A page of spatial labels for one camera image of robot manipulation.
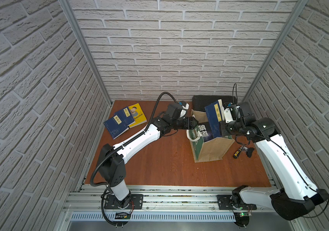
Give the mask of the yellow cartoon cover book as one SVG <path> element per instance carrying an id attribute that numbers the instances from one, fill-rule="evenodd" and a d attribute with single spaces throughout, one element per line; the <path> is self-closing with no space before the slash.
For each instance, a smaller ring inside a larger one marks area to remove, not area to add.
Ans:
<path id="1" fill-rule="evenodd" d="M 133 128 L 147 122 L 147 118 L 139 103 L 131 105 L 128 108 L 135 120 L 134 123 L 129 125 L 129 128 Z"/>

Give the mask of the black cover book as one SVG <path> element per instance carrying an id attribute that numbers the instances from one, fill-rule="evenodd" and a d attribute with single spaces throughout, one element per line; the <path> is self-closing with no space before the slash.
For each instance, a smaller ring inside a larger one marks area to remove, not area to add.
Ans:
<path id="1" fill-rule="evenodd" d="M 209 122 L 199 123 L 198 130 L 199 130 L 204 142 L 210 141 L 213 139 L 213 134 L 212 134 L 212 130 L 211 130 Z"/>

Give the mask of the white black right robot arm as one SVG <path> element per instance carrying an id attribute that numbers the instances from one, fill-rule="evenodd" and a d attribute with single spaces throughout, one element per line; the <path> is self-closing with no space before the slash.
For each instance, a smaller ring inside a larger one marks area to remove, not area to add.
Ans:
<path id="1" fill-rule="evenodd" d="M 221 133 L 234 137 L 244 136 L 252 141 L 268 159 L 283 186 L 277 190 L 258 190 L 242 185 L 232 192 L 232 206 L 271 208 L 285 220 L 294 220 L 307 218 L 316 206 L 329 203 L 329 193 L 318 188 L 305 174 L 272 119 L 256 119 L 248 103 L 229 105 L 223 110 L 223 115 Z"/>

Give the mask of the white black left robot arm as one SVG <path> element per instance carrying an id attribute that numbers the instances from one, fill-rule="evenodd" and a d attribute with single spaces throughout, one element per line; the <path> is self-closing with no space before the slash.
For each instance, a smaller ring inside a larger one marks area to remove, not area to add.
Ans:
<path id="1" fill-rule="evenodd" d="M 172 130 L 195 129 L 198 121 L 195 117 L 186 116 L 188 109 L 189 104 L 184 101 L 171 103 L 164 113 L 152 118 L 148 125 L 135 135 L 113 146 L 103 146 L 93 173 L 99 173 L 106 180 L 107 189 L 121 204 L 121 208 L 131 202 L 131 192 L 125 183 L 128 161 L 144 147 Z"/>

